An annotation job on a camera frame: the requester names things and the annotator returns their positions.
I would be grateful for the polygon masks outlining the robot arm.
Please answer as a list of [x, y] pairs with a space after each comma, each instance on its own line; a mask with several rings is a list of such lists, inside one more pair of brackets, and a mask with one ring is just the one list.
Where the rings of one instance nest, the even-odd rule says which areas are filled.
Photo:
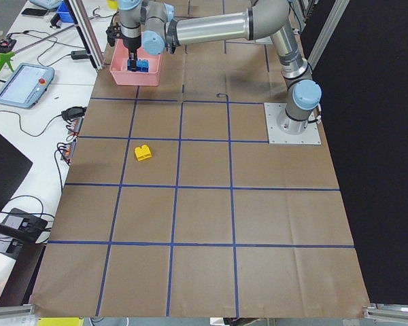
[[242, 12], [185, 20], [177, 19], [174, 6], [168, 3], [119, 1], [117, 15], [119, 21], [106, 30], [107, 41], [114, 46], [122, 40], [132, 60], [137, 60], [139, 48], [157, 56], [194, 43], [270, 37], [289, 92], [301, 80], [312, 78], [291, 27], [288, 1], [252, 1]]

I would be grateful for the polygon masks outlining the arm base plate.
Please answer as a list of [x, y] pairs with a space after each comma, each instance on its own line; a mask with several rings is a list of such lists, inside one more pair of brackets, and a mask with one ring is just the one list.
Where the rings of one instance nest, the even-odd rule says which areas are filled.
[[321, 145], [314, 113], [298, 122], [286, 114], [285, 103], [264, 103], [268, 142], [271, 145]]

